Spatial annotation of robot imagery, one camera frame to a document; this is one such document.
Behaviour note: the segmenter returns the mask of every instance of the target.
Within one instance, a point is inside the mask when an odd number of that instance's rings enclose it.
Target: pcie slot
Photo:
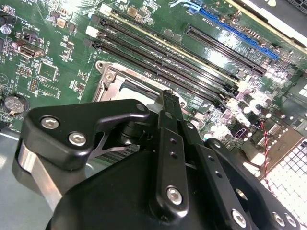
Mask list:
[[[108,19],[102,19],[96,15],[93,15],[91,17],[92,22],[98,24],[98,25],[102,25],[105,28],[111,28],[113,31],[115,31],[116,33],[121,33],[125,36],[128,36],[132,39],[134,39],[135,41],[139,42],[140,44],[143,44],[145,46],[150,47],[151,49],[155,50],[156,52],[159,52],[161,55],[167,56],[168,59],[170,59],[171,61],[173,61],[174,63],[177,63],[178,65],[182,66],[183,68],[187,69],[190,72],[195,72],[199,75],[201,75],[202,77],[206,78],[207,80],[213,82],[214,84],[217,84],[218,87],[223,87],[223,85],[225,84],[224,81],[222,81],[221,79],[217,78],[216,76],[204,71],[203,69],[200,69],[197,66],[194,66],[193,64],[187,62],[186,60],[183,60],[182,58],[164,50],[163,48],[161,48],[160,46],[158,46],[157,44],[144,39],[143,37],[133,33],[132,31],[120,26],[119,24],[113,23]]]
[[[258,76],[263,76],[266,72],[266,69],[259,66],[258,64],[248,60],[243,55],[239,54],[238,52],[230,49],[229,47],[225,46],[223,43],[217,41],[213,37],[205,34],[204,32],[196,29],[194,26],[188,24],[186,29],[186,34],[193,39],[199,41],[200,43],[206,45],[212,50],[215,50],[221,54],[223,54],[228,59],[235,62],[240,67],[248,70],[253,74],[257,74]]]
[[[111,45],[109,45],[107,43],[93,42],[93,41],[91,41],[87,38],[84,40],[83,43],[86,46],[92,46],[95,49],[99,49],[99,50],[114,54],[114,55],[126,60],[130,64],[141,67],[142,69],[147,71],[148,74],[161,76],[165,80],[177,85],[178,87],[186,90],[187,92],[189,92],[191,94],[198,96],[199,98],[203,99],[204,101],[209,101],[211,103],[214,103],[216,101],[214,98],[212,98],[210,96],[204,96],[204,94],[202,92],[195,90],[193,87],[186,85],[184,82],[178,81],[178,80],[174,79],[173,77],[170,77],[170,76],[164,74],[162,71],[155,69],[154,67],[150,66],[148,63],[144,63],[144,62],[136,59],[135,57],[133,57],[129,54],[126,54],[126,53],[112,47]]]
[[[135,53],[137,56],[143,57],[149,61],[152,62],[152,66],[155,66],[157,69],[163,71],[165,73],[165,75],[169,75],[171,77],[176,78],[179,81],[183,81],[185,83],[187,82],[191,82],[191,84],[193,84],[193,87],[198,89],[200,92],[210,95],[212,98],[217,97],[217,94],[219,93],[219,90],[217,89],[213,89],[213,88],[209,88],[207,87],[204,82],[191,78],[188,74],[178,71],[176,68],[174,68],[173,66],[169,65],[168,63],[155,58],[154,56],[146,53],[146,52],[142,52],[138,47],[125,42],[124,40],[117,38],[111,34],[107,34],[106,37],[104,37],[105,40],[115,44],[115,45],[120,45],[122,47],[124,47],[125,49],[129,50],[130,52]]]
[[[197,62],[207,68],[209,68],[210,70],[216,72],[217,74],[219,74],[220,76],[223,76],[224,78],[232,81],[233,83],[237,84],[239,81],[239,78],[234,76],[232,73],[224,70],[223,68],[205,60],[203,57],[201,57],[200,55],[198,55],[197,53],[191,51],[191,50],[186,50],[183,46],[176,44],[176,46],[172,45],[170,42],[168,42],[168,39],[166,36],[164,36],[163,34],[159,34],[157,35],[155,31],[153,31],[151,28],[147,27],[146,25],[135,21],[133,18],[125,15],[123,12],[117,11],[112,9],[112,11],[116,12],[116,14],[114,13],[110,13],[110,15],[121,21],[122,23],[131,26],[132,28],[140,31],[141,33],[149,36],[150,38],[162,43],[163,45],[165,45],[166,47],[177,51],[178,53],[180,53],[181,55],[193,60],[194,62]]]
[[[259,50],[260,52],[264,53],[265,55],[267,55],[267,56],[269,56],[273,59],[278,59],[278,56],[276,54],[274,54],[273,52],[271,52],[269,49],[259,46],[256,41],[254,41],[253,39],[250,39],[248,36],[246,36],[245,34],[242,34],[238,30],[231,27],[230,25],[221,22],[217,17],[215,17],[211,13],[207,12],[206,10],[200,9],[199,13],[202,16],[205,16],[206,18],[211,20],[212,22],[216,23],[217,25],[221,26],[222,28],[234,33],[239,38],[241,38],[243,41],[245,41],[247,44],[253,46],[254,48]]]

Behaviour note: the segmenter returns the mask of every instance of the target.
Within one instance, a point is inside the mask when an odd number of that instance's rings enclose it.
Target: perforated metal panel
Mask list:
[[[268,173],[268,180],[278,200],[307,225],[307,139]]]
[[[307,0],[287,0],[290,4],[294,5],[301,12],[307,15]]]

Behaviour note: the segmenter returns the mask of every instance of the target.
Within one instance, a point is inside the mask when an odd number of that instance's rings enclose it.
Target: black plastic part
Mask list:
[[[9,125],[9,123],[6,123],[4,121],[0,121],[0,131],[6,128]]]
[[[0,25],[15,24],[16,20],[17,20],[16,17],[0,11]]]
[[[143,111],[138,109],[138,104],[144,108]],[[142,121],[148,116],[146,106],[133,99],[35,108],[24,118],[21,139],[32,152],[62,169],[79,169],[95,148],[96,133],[109,133],[120,123]],[[59,127],[44,128],[41,120],[45,117],[57,119]],[[72,132],[82,133],[86,143],[72,145],[68,140]]]
[[[218,229],[251,230],[248,217],[233,191],[215,152],[203,145],[197,129],[180,122],[181,136],[188,161],[193,161],[198,171],[198,179],[203,193],[210,197],[208,204],[215,215]],[[245,228],[240,227],[232,217],[232,210],[239,211],[246,220]]]
[[[35,41],[38,37],[38,33],[33,30],[24,31],[23,39],[29,41],[30,43]]]
[[[73,187],[60,200],[51,230],[214,230],[206,194],[187,167],[190,209],[179,223],[165,224],[151,214],[148,200],[153,152],[139,152]]]
[[[248,199],[249,212],[252,221],[261,230],[298,230],[300,225],[295,217],[270,193],[261,182],[252,175],[229,150],[217,139],[211,138],[205,142],[205,146],[216,153],[229,182],[233,188],[241,190]],[[281,227],[274,219],[276,212],[285,222]],[[293,227],[285,216],[290,215],[297,227]]]
[[[0,38],[0,53],[3,51],[4,40]]]

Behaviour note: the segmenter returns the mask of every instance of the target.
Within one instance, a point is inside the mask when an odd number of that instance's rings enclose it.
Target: microchip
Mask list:
[[[296,120],[293,125],[296,126],[296,127],[299,127],[301,125],[301,121],[300,120]]]
[[[64,29],[66,26],[67,21],[65,19],[62,18],[58,18],[57,20],[57,26]]]
[[[174,34],[172,39],[175,41],[175,42],[181,42],[182,40],[182,37],[180,35],[177,35],[177,34]]]
[[[72,48],[73,48],[73,43],[72,43],[72,42],[68,42],[68,43],[66,44],[66,47],[67,47],[68,49],[72,49]]]
[[[144,11],[139,11],[138,13],[141,17],[144,17],[145,16],[145,12]]]
[[[59,18],[59,13],[57,13],[57,12],[55,12],[55,11],[53,11],[53,12],[51,13],[51,15],[52,15],[52,17],[54,17],[54,18]]]
[[[80,89],[80,90],[84,90],[84,85],[79,83],[79,84],[77,85],[77,88]]]
[[[135,16],[137,15],[138,10],[132,6],[129,6],[128,10],[127,10],[127,15],[135,18]]]
[[[74,23],[68,23],[67,27],[69,32],[73,33],[75,31],[76,25]]]
[[[0,52],[3,51],[3,44],[4,44],[4,40],[0,38]]]
[[[174,35],[174,33],[171,30],[164,30],[163,33],[168,36],[168,37],[172,37]]]

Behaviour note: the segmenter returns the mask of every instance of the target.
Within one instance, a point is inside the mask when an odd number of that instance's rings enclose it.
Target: black pcie slot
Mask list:
[[[198,91],[196,91],[193,87],[190,87],[190,86],[187,86],[185,83],[182,83],[180,81],[176,81],[174,78],[172,77],[169,77],[167,76],[166,74],[164,74],[163,72],[155,69],[154,67],[151,67],[150,65],[148,65],[147,63],[144,63],[138,59],[136,59],[135,57],[129,55],[129,54],[126,54],[126,53],[123,53],[122,51],[120,50],[117,50],[116,48],[106,44],[106,43],[98,43],[98,42],[94,42],[94,41],[91,41],[89,39],[85,39],[84,42],[83,42],[86,46],[92,46],[93,48],[95,49],[99,49],[99,50],[102,50],[102,51],[105,51],[105,52],[108,52],[108,53],[111,53],[111,54],[114,54],[124,60],[126,60],[127,62],[135,65],[135,66],[139,66],[141,67],[142,69],[144,69],[145,71],[147,71],[149,74],[152,74],[152,75],[156,75],[156,76],[161,76],[163,77],[164,79],[166,79],[167,81],[179,86],[180,88],[190,92],[191,94],[194,94],[194,95],[197,95],[198,97],[200,97],[201,99],[203,99],[204,101],[209,101],[211,103],[215,103],[215,99],[213,99],[212,97],[208,96],[208,97],[205,97],[203,95],[203,93],[200,93]]]
[[[134,46],[133,44],[130,44],[120,38],[117,38],[111,34],[107,34],[106,37],[104,37],[107,41],[114,43],[115,45],[120,45],[124,47],[125,49],[129,50],[130,52],[135,53],[136,55],[143,57],[147,59],[147,61],[152,62],[152,66],[155,66],[157,69],[163,71],[165,74],[169,75],[170,77],[174,77],[176,80],[188,83],[190,82],[193,84],[193,87],[198,89],[200,92],[211,95],[212,98],[217,97],[219,90],[213,90],[209,87],[207,87],[204,82],[191,78],[188,74],[178,71],[173,66],[167,64],[166,62],[155,58],[153,55],[150,55],[146,52],[142,52],[138,47]]]
[[[135,21],[133,18],[131,18],[131,17],[125,15],[123,12],[117,11],[117,10],[115,10],[115,9],[113,9],[113,11],[116,12],[116,13],[117,13],[119,16],[121,16],[122,18],[125,18],[125,19],[127,19],[127,20],[133,22],[134,24],[140,26],[142,29],[144,29],[144,27],[146,27],[144,24],[141,24],[140,22]],[[125,29],[124,27],[119,26],[118,24],[115,24],[115,23],[113,23],[113,22],[111,22],[111,21],[109,21],[109,20],[107,20],[107,19],[101,19],[101,18],[99,18],[99,17],[96,16],[96,15],[92,15],[91,20],[92,20],[92,22],[98,23],[98,24],[100,24],[100,25],[102,25],[102,26],[111,26],[111,27],[113,27],[113,28],[116,28],[116,29],[118,29],[118,30],[121,30],[121,31],[120,31],[121,33],[124,33],[124,32],[123,32],[124,30],[129,31],[129,30]],[[147,31],[147,32],[149,32],[149,33],[151,33],[151,34],[157,35],[157,34],[155,33],[155,31],[152,31],[152,29],[149,28],[149,27],[146,27],[146,30],[145,30],[145,31]],[[161,37],[162,39],[168,41],[168,37],[164,36],[163,34],[159,34],[159,37]],[[146,40],[146,39],[141,38],[141,40],[143,40],[143,41],[149,43],[149,41]],[[152,44],[154,45],[154,49],[156,49],[156,48],[159,47],[159,46],[158,46],[157,44],[155,44],[155,43],[152,43]],[[228,75],[230,78],[235,79],[236,81],[239,80],[239,78],[236,77],[236,76],[234,76],[232,73],[230,73],[230,72],[228,72],[228,71],[222,69],[221,67],[219,67],[219,66],[217,66],[217,65],[215,65],[215,64],[213,64],[213,63],[211,63],[211,62],[209,62],[208,60],[205,60],[203,57],[201,57],[201,56],[198,55],[197,53],[195,53],[195,52],[193,52],[193,51],[191,51],[191,50],[187,51],[187,50],[186,50],[183,46],[181,46],[180,44],[177,44],[177,46],[178,46],[182,51],[184,51],[185,53],[187,53],[187,54],[193,56],[195,59],[198,59],[198,60],[202,61],[203,63],[205,63],[205,64],[211,66],[212,68],[216,69],[217,71],[219,71],[219,72],[221,72],[221,73],[223,73],[223,74],[225,74],[225,75]],[[209,76],[211,75],[212,78],[216,79],[216,76],[214,76],[214,75],[212,75],[212,74],[210,74],[210,73],[208,73],[208,72],[205,72],[205,73],[206,73],[205,75],[209,75]]]
[[[220,43],[213,37],[205,34],[204,32],[196,29],[194,26],[188,24],[186,29],[186,34],[196,41],[206,45],[212,50],[215,50],[221,54],[223,54],[228,59],[235,62],[238,66],[246,69],[247,71],[257,74],[258,76],[263,76],[266,72],[266,69],[261,67],[260,65],[254,63],[253,61],[248,60],[243,55],[239,54],[238,52],[230,49],[229,47],[225,46],[223,43]]]

